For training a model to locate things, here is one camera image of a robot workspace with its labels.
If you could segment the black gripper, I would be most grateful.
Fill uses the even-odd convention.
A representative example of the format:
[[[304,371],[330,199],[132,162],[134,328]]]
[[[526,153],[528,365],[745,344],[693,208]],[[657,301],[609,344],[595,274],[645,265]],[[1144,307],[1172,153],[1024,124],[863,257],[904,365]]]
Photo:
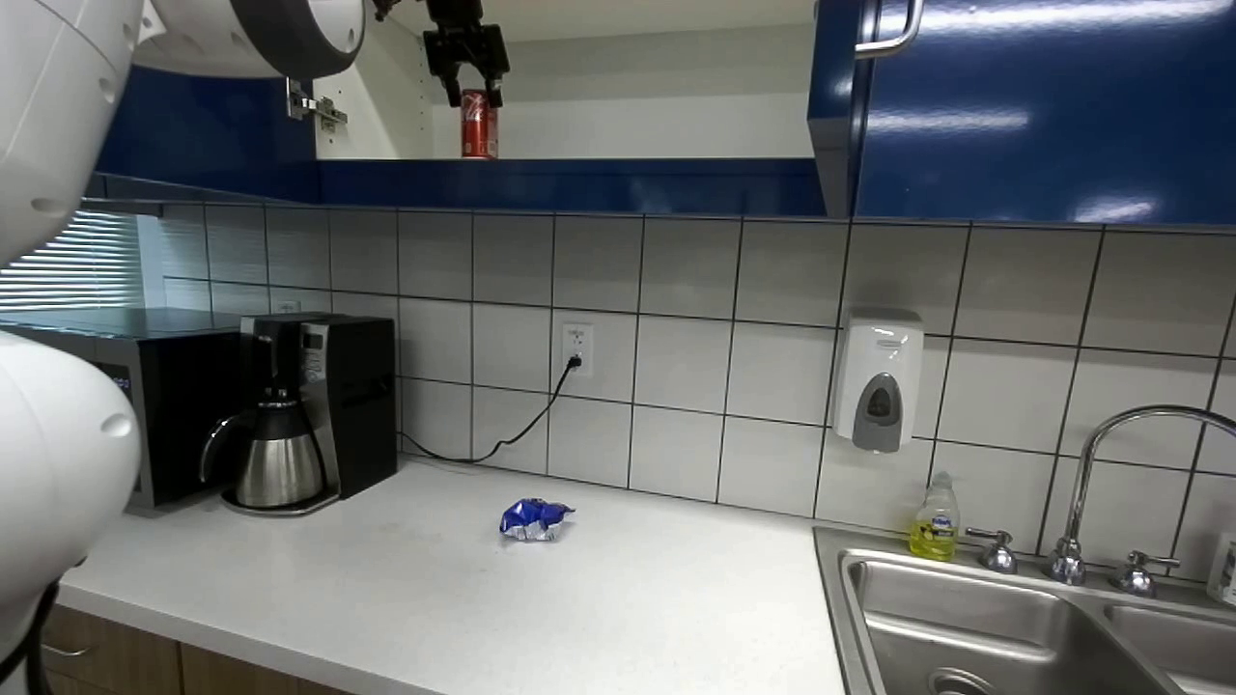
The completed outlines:
[[[512,52],[499,23],[482,19],[478,0],[427,0],[432,25],[420,36],[429,73],[443,83],[448,102],[463,101],[460,69],[482,75],[482,101],[503,102],[499,81],[512,73]]]

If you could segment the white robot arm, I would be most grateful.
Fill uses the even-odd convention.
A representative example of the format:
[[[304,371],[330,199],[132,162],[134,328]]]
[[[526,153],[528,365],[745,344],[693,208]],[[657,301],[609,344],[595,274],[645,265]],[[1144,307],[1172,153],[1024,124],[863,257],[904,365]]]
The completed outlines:
[[[134,69],[322,81],[411,0],[0,0],[0,265],[87,221],[87,193]],[[432,29],[476,0],[416,0]],[[124,386],[93,359],[0,328],[0,695],[45,695],[42,628],[64,577],[129,508],[143,442]]]

